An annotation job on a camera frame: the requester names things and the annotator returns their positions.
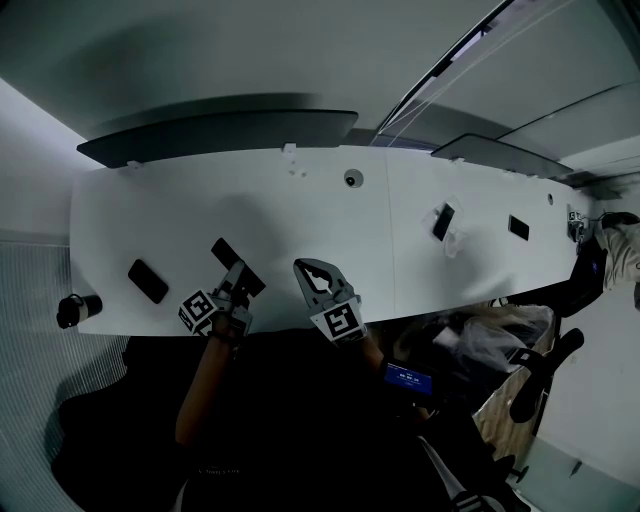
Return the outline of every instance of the white table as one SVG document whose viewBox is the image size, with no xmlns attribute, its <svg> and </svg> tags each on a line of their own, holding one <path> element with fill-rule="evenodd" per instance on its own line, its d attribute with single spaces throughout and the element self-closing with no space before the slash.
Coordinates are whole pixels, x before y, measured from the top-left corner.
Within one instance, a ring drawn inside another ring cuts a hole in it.
<svg viewBox="0 0 640 512">
<path fill-rule="evenodd" d="M 363 173 L 361 188 L 345 185 L 350 168 Z M 451 195 L 468 233 L 453 260 L 421 222 Z M 337 265 L 362 295 L 365 321 L 526 291 L 571 273 L 567 203 L 589 207 L 555 182 L 399 149 L 298 149 L 295 163 L 280 150 L 240 151 L 94 171 L 74 188 L 72 279 L 104 310 L 78 328 L 185 335 L 180 302 L 226 272 L 210 252 L 220 237 L 267 285 L 252 301 L 253 332 L 311 326 L 292 271 L 299 257 Z M 529 242 L 507 231 L 509 214 L 531 226 Z M 169 285 L 159 305 L 127 277 L 137 258 Z"/>
</svg>

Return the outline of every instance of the smartphone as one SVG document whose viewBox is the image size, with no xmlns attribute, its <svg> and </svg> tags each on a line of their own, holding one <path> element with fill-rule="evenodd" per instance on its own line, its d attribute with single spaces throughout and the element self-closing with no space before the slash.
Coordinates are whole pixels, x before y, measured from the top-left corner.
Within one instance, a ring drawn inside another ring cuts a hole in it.
<svg viewBox="0 0 640 512">
<path fill-rule="evenodd" d="M 447 229 L 449 229 L 449 224 L 451 224 L 451 219 L 453 219 L 453 214 L 456 211 L 449 206 L 449 203 L 445 203 L 444 208 L 438 215 L 438 220 L 436 221 L 436 225 L 433 226 L 433 236 L 435 236 L 441 242 L 444 240 L 444 236 L 447 234 Z"/>
<path fill-rule="evenodd" d="M 140 288 L 143 293 L 155 304 L 160 301 L 169 291 L 166 283 L 160 279 L 142 260 L 136 260 L 129 270 L 129 279 Z"/>
<path fill-rule="evenodd" d="M 513 215 L 509 215 L 509 231 L 524 240 L 529 240 L 529 226 Z"/>
</svg>

